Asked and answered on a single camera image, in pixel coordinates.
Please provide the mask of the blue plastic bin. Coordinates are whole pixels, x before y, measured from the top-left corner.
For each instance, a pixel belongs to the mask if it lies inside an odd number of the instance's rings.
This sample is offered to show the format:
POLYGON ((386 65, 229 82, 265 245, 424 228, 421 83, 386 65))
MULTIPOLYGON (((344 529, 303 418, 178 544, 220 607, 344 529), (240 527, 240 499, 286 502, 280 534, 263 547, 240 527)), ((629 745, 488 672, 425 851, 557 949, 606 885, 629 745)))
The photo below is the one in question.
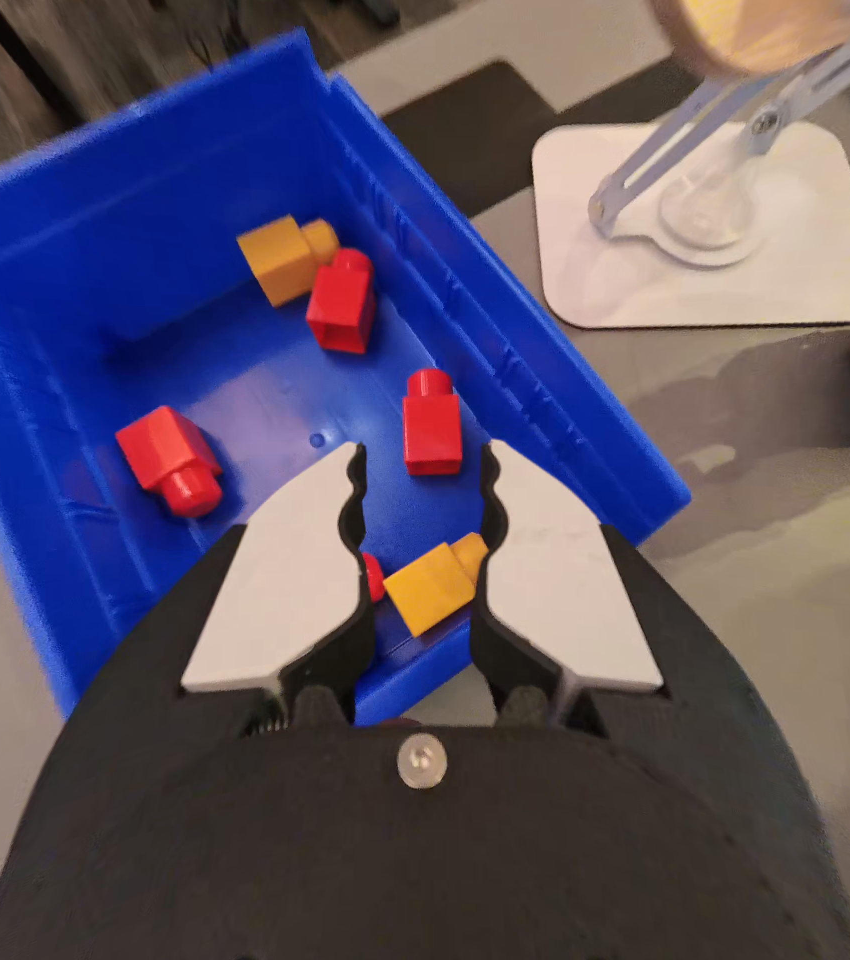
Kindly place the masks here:
POLYGON ((64 716, 201 556, 344 442, 386 572, 479 529, 502 439, 635 546, 677 471, 301 30, 0 166, 0 558, 64 716), (372 260, 365 354, 268 303, 237 237, 372 260))

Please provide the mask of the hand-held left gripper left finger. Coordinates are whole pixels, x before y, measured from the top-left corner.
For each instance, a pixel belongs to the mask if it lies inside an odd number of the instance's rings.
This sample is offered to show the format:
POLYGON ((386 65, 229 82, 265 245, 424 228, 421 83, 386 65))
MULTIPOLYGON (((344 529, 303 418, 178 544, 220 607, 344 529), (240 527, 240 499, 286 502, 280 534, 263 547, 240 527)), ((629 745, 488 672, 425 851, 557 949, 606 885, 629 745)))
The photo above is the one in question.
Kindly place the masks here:
POLYGON ((367 450, 345 442, 251 513, 182 675, 190 693, 263 690, 291 708, 305 687, 340 702, 376 639, 362 502, 367 450))

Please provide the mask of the pile of coloured toy blocks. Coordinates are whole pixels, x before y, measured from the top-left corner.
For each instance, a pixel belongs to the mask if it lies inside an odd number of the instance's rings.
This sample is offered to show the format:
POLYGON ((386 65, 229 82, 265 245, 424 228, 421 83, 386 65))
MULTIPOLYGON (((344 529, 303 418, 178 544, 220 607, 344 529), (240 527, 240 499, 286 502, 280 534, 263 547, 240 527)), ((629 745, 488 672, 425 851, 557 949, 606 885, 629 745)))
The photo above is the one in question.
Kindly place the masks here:
MULTIPOLYGON (((309 297, 306 323, 327 352, 364 354, 377 316, 375 268, 368 255, 341 246, 322 219, 292 216, 237 237, 239 249, 273 307, 309 297)), ((181 519, 200 519, 219 505, 222 473, 198 427, 167 405, 116 433, 138 486, 181 519)), ((461 403, 451 377, 436 367, 413 373, 403 399, 404 463, 410 476, 455 476, 464 461, 461 403)), ((385 577, 366 556, 375 602, 388 596, 414 638, 470 604, 487 554, 479 534, 443 543, 385 577)))

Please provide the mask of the white document stand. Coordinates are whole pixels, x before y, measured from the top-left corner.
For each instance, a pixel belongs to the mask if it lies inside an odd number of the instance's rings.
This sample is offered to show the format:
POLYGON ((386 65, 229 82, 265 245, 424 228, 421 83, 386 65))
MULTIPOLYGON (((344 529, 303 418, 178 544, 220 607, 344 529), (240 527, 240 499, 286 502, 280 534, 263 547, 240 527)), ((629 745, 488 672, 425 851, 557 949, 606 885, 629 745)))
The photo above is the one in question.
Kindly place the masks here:
POLYGON ((806 120, 850 40, 707 79, 662 120, 559 126, 531 153, 546 303, 581 330, 850 324, 850 164, 806 120))

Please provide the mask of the grey desk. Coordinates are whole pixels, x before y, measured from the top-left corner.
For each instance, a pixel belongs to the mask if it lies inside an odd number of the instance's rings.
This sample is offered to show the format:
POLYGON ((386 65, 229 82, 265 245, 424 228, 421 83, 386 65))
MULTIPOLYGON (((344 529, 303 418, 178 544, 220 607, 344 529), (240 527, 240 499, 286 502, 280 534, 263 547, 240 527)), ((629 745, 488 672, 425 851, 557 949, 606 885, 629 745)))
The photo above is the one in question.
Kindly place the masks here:
MULTIPOLYGON (((460 78, 481 92, 465 160, 590 120, 586 101, 670 54, 642 2, 397 2, 379 28, 356 2, 0 2, 85 116, 107 114, 206 62, 296 27, 424 166, 407 105, 460 78), (505 62, 511 103, 492 113, 505 62)), ((737 657, 791 741, 828 820, 850 894, 850 327, 586 332, 571 340, 674 463, 691 506, 647 558, 737 657)), ((0 868, 62 717, 0 567, 0 868)))

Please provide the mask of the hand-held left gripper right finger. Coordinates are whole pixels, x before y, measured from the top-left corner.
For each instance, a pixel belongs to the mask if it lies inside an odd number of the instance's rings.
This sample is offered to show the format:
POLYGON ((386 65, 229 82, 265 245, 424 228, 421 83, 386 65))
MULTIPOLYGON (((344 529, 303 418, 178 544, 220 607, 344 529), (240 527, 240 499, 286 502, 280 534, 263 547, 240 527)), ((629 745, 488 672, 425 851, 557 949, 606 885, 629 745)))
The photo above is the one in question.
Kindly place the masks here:
POLYGON ((504 712, 518 689, 549 714, 591 691, 657 695, 666 680, 592 509, 502 439, 481 450, 470 655, 504 712))

